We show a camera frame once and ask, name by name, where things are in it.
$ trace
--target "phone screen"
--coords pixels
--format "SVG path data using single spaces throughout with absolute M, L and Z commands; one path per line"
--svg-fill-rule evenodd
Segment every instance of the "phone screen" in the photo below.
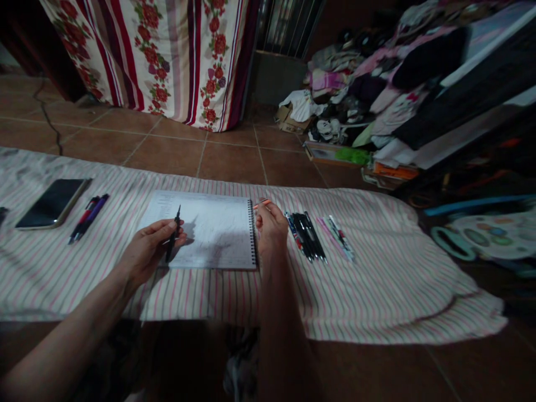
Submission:
M 22 217 L 16 228 L 52 226 L 83 183 L 83 179 L 60 179 L 53 182 Z

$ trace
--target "hand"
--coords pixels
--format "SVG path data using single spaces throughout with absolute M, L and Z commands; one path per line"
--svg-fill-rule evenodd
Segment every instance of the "hand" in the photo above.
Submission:
M 139 230 L 114 268 L 115 273 L 126 279 L 134 289 L 144 284 L 156 270 L 166 251 L 168 245 L 164 246 L 164 242 L 176 229 L 177 224 L 173 219 L 163 219 Z M 175 247 L 182 246 L 186 239 L 186 233 L 179 228 Z
M 262 233 L 259 240 L 259 253 L 261 255 L 272 250 L 286 251 L 289 222 L 276 204 L 259 204 L 255 226 Z

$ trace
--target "spiral binding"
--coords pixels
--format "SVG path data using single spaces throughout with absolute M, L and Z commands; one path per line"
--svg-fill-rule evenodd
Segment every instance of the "spiral binding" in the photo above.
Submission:
M 251 262 L 257 265 L 257 247 L 255 240 L 255 216 L 253 215 L 253 202 L 250 200 L 248 206 L 248 213 L 250 215 L 250 243 L 251 243 Z

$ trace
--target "orange pencil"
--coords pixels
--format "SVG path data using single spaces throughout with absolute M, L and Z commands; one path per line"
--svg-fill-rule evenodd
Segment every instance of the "orange pencil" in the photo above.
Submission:
M 260 203 L 263 203 L 264 205 L 268 205 L 271 203 L 271 200 L 268 199 L 268 198 L 265 198 L 264 200 L 262 201 L 259 201 L 257 204 L 255 204 L 255 206 L 253 207 L 253 209 L 257 209 L 259 207 L 259 204 Z

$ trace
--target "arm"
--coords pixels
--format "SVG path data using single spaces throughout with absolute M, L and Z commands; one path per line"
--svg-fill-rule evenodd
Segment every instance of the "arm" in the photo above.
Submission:
M 263 275 L 260 305 L 259 401 L 322 401 L 288 262 L 288 223 L 274 204 L 259 204 Z
M 67 398 L 137 288 L 156 270 L 164 253 L 162 243 L 173 230 L 176 223 L 168 219 L 137 232 L 112 272 L 2 379 L 0 399 Z M 182 233 L 175 244 L 180 246 L 185 241 L 186 234 Z

